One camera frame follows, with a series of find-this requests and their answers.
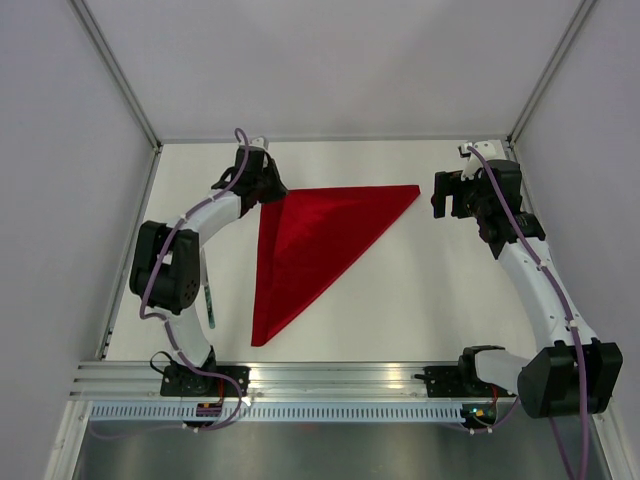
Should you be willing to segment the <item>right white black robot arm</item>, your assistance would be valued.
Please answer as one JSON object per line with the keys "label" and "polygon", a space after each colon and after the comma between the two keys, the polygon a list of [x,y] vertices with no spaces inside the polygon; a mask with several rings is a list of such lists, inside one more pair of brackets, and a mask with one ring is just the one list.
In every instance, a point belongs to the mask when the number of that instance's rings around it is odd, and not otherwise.
{"label": "right white black robot arm", "polygon": [[569,298],[538,218],[523,209],[518,164],[493,159],[472,175],[438,172],[434,215],[473,218],[514,285],[534,334],[530,359],[497,345],[467,347],[458,360],[459,388],[478,395],[491,384],[519,397],[532,418],[599,414],[610,402],[623,355],[601,341]]}

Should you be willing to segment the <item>red cloth napkin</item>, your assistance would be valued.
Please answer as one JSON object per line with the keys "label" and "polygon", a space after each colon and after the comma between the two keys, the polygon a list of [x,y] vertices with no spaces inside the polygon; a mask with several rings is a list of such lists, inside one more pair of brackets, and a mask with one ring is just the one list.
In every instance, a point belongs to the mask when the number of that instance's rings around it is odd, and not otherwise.
{"label": "red cloth napkin", "polygon": [[262,347],[418,199],[417,185],[292,190],[261,207],[251,345]]}

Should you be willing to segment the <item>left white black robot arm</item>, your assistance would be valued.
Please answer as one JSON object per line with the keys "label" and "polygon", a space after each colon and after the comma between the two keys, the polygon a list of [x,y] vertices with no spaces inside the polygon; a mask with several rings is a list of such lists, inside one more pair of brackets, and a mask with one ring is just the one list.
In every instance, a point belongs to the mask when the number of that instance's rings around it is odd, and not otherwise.
{"label": "left white black robot arm", "polygon": [[139,317],[161,322],[171,359],[185,369],[183,383],[195,395],[212,393],[222,376],[195,308],[205,286],[203,248],[254,206],[287,194],[268,141],[256,137],[238,146],[234,164],[186,213],[173,222],[146,221],[139,227],[129,288],[140,299]]}

